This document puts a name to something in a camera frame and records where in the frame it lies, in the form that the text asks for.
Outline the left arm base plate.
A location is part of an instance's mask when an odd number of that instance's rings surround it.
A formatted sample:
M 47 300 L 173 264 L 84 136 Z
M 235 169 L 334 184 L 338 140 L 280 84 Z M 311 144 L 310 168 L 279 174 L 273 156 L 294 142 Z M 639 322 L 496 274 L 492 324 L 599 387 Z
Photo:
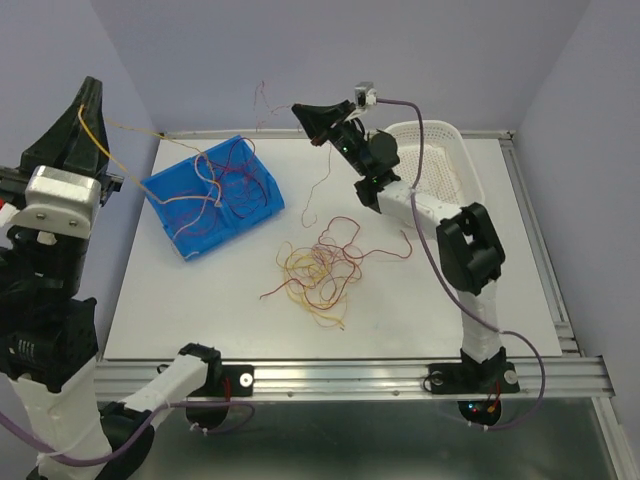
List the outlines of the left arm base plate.
M 196 396 L 231 399 L 248 398 L 253 395 L 255 368 L 251 364 L 223 363 L 207 374 L 202 387 L 194 392 Z

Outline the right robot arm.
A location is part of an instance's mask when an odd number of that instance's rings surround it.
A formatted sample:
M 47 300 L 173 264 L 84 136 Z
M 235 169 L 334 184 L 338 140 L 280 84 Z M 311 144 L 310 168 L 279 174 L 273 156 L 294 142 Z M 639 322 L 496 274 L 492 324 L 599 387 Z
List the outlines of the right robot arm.
M 463 339 L 457 363 L 432 363 L 427 380 L 433 394 L 483 393 L 495 386 L 506 366 L 500 340 L 496 292 L 506 254 L 487 209 L 445 203 L 408 184 L 394 169 L 398 144 L 389 133 L 365 132 L 363 106 L 345 100 L 331 106 L 296 103 L 292 113 L 312 145 L 330 143 L 358 173 L 354 187 L 367 208 L 412 224 L 436 278 L 461 311 Z

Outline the blue plastic bin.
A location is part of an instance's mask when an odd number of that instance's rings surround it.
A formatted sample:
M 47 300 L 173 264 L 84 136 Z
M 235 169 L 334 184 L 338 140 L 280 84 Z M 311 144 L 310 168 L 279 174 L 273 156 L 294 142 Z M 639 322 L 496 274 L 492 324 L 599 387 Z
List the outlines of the blue plastic bin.
M 194 260 L 279 214 L 285 202 L 252 140 L 234 136 L 141 181 L 178 255 Z

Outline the aluminium front rail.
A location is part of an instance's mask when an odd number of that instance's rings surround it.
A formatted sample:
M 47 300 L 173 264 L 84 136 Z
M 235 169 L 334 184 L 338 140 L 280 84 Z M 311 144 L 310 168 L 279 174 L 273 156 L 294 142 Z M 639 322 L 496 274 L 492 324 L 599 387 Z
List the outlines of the aluminium front rail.
M 387 361 L 257 361 L 253 394 L 256 402 L 440 400 L 422 387 L 425 359 Z M 101 362 L 96 370 L 100 401 L 128 396 L 156 377 L 158 363 Z M 551 357 L 544 360 L 544 397 L 611 398 L 615 395 L 600 358 Z

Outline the white perforated basket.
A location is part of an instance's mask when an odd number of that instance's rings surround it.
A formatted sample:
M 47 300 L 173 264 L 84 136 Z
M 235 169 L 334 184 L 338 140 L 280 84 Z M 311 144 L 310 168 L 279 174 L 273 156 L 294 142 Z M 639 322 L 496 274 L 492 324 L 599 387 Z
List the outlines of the white perforated basket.
M 416 208 L 420 225 L 434 228 L 485 195 L 460 132 L 443 121 L 408 121 L 393 124 L 400 163 L 398 182 L 379 194 L 381 213 L 410 225 Z

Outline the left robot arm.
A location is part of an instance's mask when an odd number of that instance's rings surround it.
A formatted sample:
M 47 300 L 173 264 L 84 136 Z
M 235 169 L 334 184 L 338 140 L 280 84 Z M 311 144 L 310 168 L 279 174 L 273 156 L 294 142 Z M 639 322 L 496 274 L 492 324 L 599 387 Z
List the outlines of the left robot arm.
M 127 479 L 158 426 L 196 390 L 222 382 L 220 353 L 190 343 L 154 380 L 106 406 L 95 394 L 96 301 L 79 299 L 99 209 L 121 188 L 108 171 L 102 83 L 87 77 L 69 108 L 1 171 L 1 371 L 38 451 L 35 479 Z

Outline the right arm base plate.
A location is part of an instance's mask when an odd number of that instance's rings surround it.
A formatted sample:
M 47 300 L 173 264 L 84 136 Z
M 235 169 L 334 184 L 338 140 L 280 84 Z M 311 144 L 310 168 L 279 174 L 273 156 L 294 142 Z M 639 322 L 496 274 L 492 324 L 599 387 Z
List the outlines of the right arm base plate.
M 511 362 L 489 367 L 462 362 L 432 363 L 427 366 L 423 387 L 434 395 L 515 394 L 520 391 Z

